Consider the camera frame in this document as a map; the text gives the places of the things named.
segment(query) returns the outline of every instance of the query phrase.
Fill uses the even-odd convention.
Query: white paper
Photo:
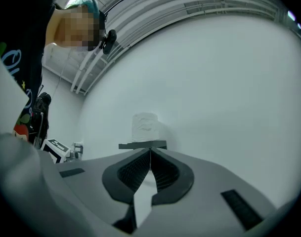
[[[28,96],[16,83],[0,59],[0,133],[12,133]]]

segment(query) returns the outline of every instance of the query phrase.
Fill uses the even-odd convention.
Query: person
[[[53,0],[0,0],[0,57],[29,97],[13,134],[28,141],[31,114],[42,82],[46,45],[93,50],[103,38],[97,0],[59,10]]]

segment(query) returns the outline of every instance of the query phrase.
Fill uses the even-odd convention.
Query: black vent
[[[260,216],[235,190],[223,192],[221,195],[246,231],[258,225],[262,221]]]
[[[179,177],[179,169],[170,161],[156,153],[151,154],[151,170],[155,176],[157,191],[172,185]]]
[[[121,167],[118,178],[135,193],[149,171],[149,163],[149,153],[143,154]]]

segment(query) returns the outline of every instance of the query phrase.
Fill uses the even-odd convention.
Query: gray plastic surface
[[[275,211],[264,195],[226,168],[177,152],[158,150],[187,164],[194,172],[195,181],[192,189],[179,202],[153,206],[134,236],[242,236],[245,232],[243,227],[220,195],[232,189],[262,218]]]
[[[276,210],[269,200],[226,168],[180,153],[159,149],[187,164],[195,181],[177,203],[157,205],[132,234],[136,237],[257,236],[266,220],[244,232],[220,193],[236,190],[262,217]],[[18,215],[47,236],[128,236],[111,224],[124,217],[127,204],[113,201],[101,177],[105,168],[140,150],[115,156],[53,164],[47,152],[12,135],[0,135],[0,189]],[[62,178],[60,171],[82,168],[83,173]]]
[[[124,218],[128,204],[115,201],[111,198],[102,184],[103,171],[110,165],[121,161],[142,149],[125,152],[119,155],[103,157],[93,160],[83,160],[56,164],[59,171],[82,168],[83,173],[66,177],[63,181],[82,203],[95,215],[112,225]]]

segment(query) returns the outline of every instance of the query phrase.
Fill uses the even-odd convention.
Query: black t-shirt
[[[52,0],[0,0],[0,57],[29,97],[13,134],[28,140],[32,108],[42,82],[42,57]]]

